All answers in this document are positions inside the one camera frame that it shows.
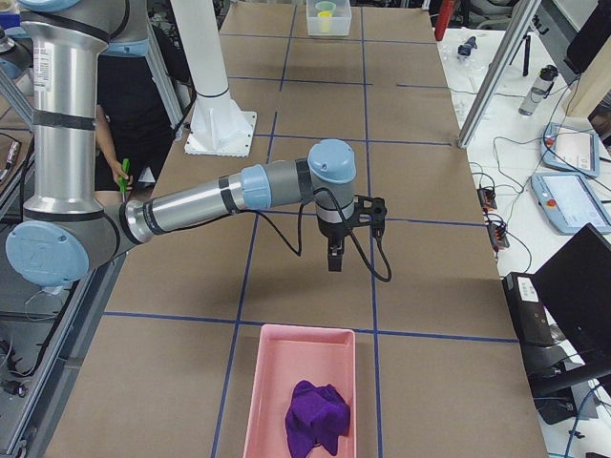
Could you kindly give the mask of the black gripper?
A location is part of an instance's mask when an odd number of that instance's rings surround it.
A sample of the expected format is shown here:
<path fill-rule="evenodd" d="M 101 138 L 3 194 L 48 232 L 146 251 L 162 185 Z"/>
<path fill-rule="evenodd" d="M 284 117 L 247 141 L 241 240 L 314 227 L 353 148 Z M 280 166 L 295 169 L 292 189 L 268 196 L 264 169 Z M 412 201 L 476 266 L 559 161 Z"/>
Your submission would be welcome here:
<path fill-rule="evenodd" d="M 355 195 L 352 202 L 341 204 L 332 192 L 317 192 L 316 215 L 318 227 L 327 238 L 328 271 L 341 272 L 345 238 L 350 237 L 358 253 L 364 256 L 353 229 L 367 226 L 374 239 L 380 242 L 385 231 L 387 207 L 383 198 Z"/>

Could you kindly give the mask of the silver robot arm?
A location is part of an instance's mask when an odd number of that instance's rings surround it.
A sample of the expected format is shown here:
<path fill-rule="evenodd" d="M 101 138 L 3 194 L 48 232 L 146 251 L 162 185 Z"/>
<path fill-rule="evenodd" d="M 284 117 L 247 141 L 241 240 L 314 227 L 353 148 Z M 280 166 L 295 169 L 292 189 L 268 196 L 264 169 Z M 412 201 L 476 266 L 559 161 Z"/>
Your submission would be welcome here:
<path fill-rule="evenodd" d="M 94 196 L 97 63 L 103 52 L 143 56 L 149 20 L 142 1 L 24 1 L 21 25 L 33 43 L 34 192 L 9 233 L 6 255 L 25 280 L 62 286 L 159 235 L 243 213 L 314 203 L 339 271 L 344 240 L 367 226 L 385 230 L 381 198 L 358 196 L 352 149 L 338 139 L 307 157 L 242 169 L 200 186 L 103 206 Z"/>

